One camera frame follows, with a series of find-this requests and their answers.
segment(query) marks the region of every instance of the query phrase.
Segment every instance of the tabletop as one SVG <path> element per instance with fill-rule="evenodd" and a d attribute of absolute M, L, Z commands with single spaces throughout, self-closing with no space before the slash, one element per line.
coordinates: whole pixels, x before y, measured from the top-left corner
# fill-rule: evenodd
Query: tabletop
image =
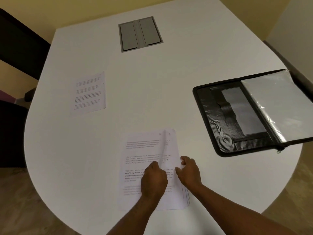
<path fill-rule="evenodd" d="M 154 16 L 164 43 L 121 52 L 118 24 Z M 49 209 L 81 234 L 105 234 L 117 208 L 121 137 L 173 128 L 180 155 L 202 182 L 257 212 L 283 190 L 302 145 L 219 157 L 195 102 L 195 86 L 285 66 L 218 0 L 175 0 L 55 33 L 26 121 L 32 182 Z M 70 116 L 73 82 L 104 71 L 106 108 Z M 183 210 L 155 211 L 146 234 L 223 234 L 191 195 Z"/>

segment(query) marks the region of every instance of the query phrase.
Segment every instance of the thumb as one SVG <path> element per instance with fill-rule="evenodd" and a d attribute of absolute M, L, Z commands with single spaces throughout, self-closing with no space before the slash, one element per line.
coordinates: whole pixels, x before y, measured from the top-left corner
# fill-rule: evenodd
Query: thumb
<path fill-rule="evenodd" d="M 180 176 L 182 170 L 179 168 L 179 167 L 175 167 L 175 171 L 176 171 L 176 174 L 178 175 L 178 177 Z"/>

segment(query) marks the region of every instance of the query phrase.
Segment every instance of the hand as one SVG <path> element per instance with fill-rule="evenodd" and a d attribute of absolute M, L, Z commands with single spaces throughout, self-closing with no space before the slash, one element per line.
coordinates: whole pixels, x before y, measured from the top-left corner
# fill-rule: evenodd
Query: hand
<path fill-rule="evenodd" d="M 195 188 L 202 185 L 199 168 L 194 159 L 186 156 L 181 156 L 180 159 L 182 159 L 182 165 L 185 167 L 183 169 L 175 167 L 176 174 L 182 184 L 192 193 Z"/>
<path fill-rule="evenodd" d="M 156 161 L 152 162 L 146 169 L 141 179 L 142 198 L 159 203 L 167 186 L 166 172 L 159 168 Z"/>

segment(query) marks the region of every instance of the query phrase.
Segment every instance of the person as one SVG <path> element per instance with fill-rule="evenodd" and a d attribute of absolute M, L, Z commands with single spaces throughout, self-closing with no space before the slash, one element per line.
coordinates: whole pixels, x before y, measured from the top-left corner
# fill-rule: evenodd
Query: person
<path fill-rule="evenodd" d="M 236 204 L 210 190 L 202 184 L 200 172 L 194 159 L 182 156 L 181 160 L 185 167 L 183 169 L 175 168 L 178 178 L 202 203 L 225 234 L 296 234 L 260 213 Z M 151 214 L 165 192 L 166 186 L 166 172 L 159 168 L 157 162 L 152 162 L 142 177 L 142 195 L 139 201 L 107 235 L 142 235 Z"/>

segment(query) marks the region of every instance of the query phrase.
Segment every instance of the floor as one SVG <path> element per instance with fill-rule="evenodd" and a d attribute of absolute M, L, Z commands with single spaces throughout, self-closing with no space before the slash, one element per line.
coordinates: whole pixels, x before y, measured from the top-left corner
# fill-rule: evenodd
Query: floor
<path fill-rule="evenodd" d="M 313 234 L 313 142 L 303 146 L 290 181 L 264 215 L 297 232 Z M 0 169 L 0 234 L 75 235 L 44 204 L 27 169 Z"/>

